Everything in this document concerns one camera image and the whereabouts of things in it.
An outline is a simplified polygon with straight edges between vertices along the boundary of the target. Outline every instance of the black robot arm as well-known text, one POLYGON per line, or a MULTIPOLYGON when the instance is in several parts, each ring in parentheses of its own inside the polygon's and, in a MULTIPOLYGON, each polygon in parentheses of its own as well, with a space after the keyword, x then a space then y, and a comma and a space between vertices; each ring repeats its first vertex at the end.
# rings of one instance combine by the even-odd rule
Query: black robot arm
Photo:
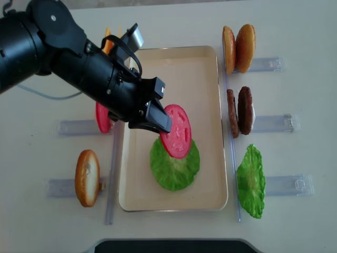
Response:
POLYGON ((165 84, 158 77, 141 77, 134 54, 143 45, 137 24, 122 38, 110 35, 97 47, 61 1, 32 0, 26 12, 5 14, 0 19, 0 94, 34 74, 54 73, 108 108, 112 120, 170 132, 172 121, 159 101, 165 84), (106 40, 114 42, 109 55, 101 50, 106 40), (139 71, 124 65, 129 57, 139 71))

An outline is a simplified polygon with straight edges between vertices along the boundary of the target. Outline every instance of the tomato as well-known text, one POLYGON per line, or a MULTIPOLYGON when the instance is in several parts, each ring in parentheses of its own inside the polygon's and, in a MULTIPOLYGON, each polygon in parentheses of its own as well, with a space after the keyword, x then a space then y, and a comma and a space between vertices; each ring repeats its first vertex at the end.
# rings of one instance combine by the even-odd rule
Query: tomato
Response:
POLYGON ((172 119, 170 133, 160 133, 160 139, 170 156, 183 159, 192 143, 191 126, 186 112, 177 104, 170 104, 165 112, 172 119))
POLYGON ((108 118, 109 110, 96 102, 96 120, 101 133, 109 133, 111 128, 111 121, 108 118))

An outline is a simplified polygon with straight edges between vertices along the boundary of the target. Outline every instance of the lettuce leaf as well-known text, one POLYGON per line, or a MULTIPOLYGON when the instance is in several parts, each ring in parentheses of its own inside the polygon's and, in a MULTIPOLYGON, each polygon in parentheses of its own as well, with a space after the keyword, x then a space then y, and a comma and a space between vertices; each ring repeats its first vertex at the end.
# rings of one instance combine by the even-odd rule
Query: lettuce leaf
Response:
POLYGON ((159 185, 170 191, 182 190, 194 181, 200 169, 199 150, 192 140, 191 148, 183 159, 171 157, 158 138, 150 152, 150 166, 159 185))
POLYGON ((242 163, 236 171, 239 201, 252 217, 261 219, 264 208, 265 176, 262 156, 259 150, 250 144, 242 163))

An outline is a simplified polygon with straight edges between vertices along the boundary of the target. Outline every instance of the tray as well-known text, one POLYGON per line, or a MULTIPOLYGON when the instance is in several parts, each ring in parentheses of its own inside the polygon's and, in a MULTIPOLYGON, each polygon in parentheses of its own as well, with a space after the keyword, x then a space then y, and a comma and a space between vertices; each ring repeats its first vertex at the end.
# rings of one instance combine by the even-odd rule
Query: tray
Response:
POLYGON ((125 211, 221 210, 227 203, 216 54, 212 47, 140 50, 143 77, 165 82, 163 106, 176 103, 189 116, 200 152, 200 171, 191 186, 171 192, 150 169, 150 149, 158 134, 124 126, 118 202, 125 211))

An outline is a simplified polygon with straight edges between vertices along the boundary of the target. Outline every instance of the white table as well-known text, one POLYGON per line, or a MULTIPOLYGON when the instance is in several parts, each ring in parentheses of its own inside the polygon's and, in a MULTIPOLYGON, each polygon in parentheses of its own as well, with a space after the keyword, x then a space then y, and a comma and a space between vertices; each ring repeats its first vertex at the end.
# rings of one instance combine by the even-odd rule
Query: white table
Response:
MULTIPOLYGON (((267 198, 261 220, 244 212, 237 223, 228 170, 230 197, 220 212, 126 213, 116 205, 114 224, 105 226, 106 197, 84 209, 76 199, 46 199, 42 188, 43 179, 73 178, 77 157, 87 148, 108 175, 111 137, 52 135, 55 120, 93 119, 94 102, 84 95, 49 101, 15 87, 0 96, 0 251, 80 252, 118 238, 241 238, 263 252, 336 252, 336 8, 335 1, 282 0, 72 11, 96 44, 105 26, 116 34, 118 25, 124 31, 137 22, 145 48, 210 45, 220 70, 222 27, 236 34, 243 24, 253 24, 255 56, 283 56, 287 69, 241 75, 238 82, 252 88, 258 115, 298 113, 302 125, 291 137, 261 137, 265 174, 310 173, 315 195, 267 198)), ((56 76, 35 76, 24 84, 55 96, 76 92, 56 76)), ((240 152, 250 138, 242 139, 240 152)))

